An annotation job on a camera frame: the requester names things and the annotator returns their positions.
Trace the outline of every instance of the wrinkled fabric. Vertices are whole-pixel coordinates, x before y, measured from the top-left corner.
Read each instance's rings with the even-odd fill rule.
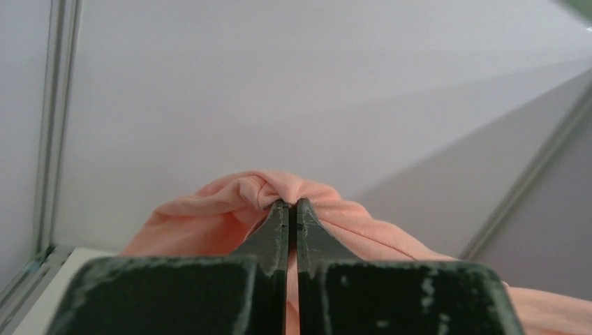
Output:
[[[455,260],[429,250],[401,228],[373,219],[330,186],[281,171],[222,177],[162,204],[120,255],[227,255],[266,217],[276,200],[308,198],[336,239],[363,260]],[[525,288],[507,288],[528,335],[592,334],[592,302]],[[286,333],[299,334],[295,256],[288,265]]]

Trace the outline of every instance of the white surface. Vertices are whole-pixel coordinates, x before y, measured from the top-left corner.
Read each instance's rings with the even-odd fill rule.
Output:
[[[112,253],[105,251],[76,248],[21,321],[13,335],[45,334],[45,330],[49,327],[54,313],[59,306],[61,297],[66,292],[70,280],[72,280],[78,269],[89,260],[112,255]]]
[[[119,250],[156,205],[266,168],[458,255],[590,78],[529,103],[591,56],[551,1],[83,1],[55,239]]]
[[[0,2],[0,291],[31,259],[50,5]]]
[[[476,260],[510,285],[592,300],[592,119]]]

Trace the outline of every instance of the pink fabric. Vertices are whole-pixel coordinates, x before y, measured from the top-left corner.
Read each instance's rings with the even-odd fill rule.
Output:
[[[226,255],[283,199],[312,201],[320,222],[364,260],[454,260],[429,250],[397,226],[373,219],[330,186],[280,171],[231,174],[194,195],[154,210],[121,255]],[[286,333],[299,334],[297,272],[288,268]],[[524,288],[508,288],[528,335],[592,334],[592,302]]]

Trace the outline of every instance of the metal frame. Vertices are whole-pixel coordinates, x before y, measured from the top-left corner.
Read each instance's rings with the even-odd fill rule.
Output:
[[[61,147],[80,9],[78,2],[52,0],[34,208],[36,260],[47,257],[52,247]]]
[[[0,293],[0,334],[11,334],[49,285],[73,248],[54,247],[57,200],[78,0],[52,0],[34,205],[32,261]]]
[[[500,204],[489,215],[479,232],[471,239],[459,258],[474,260],[488,241],[516,212],[524,200],[531,194],[533,187],[540,183],[542,176],[553,162],[561,158],[565,150],[572,144],[584,128],[584,124],[592,117],[592,86],[575,104],[571,112],[563,119],[551,137],[543,144],[522,175],[502,199]]]

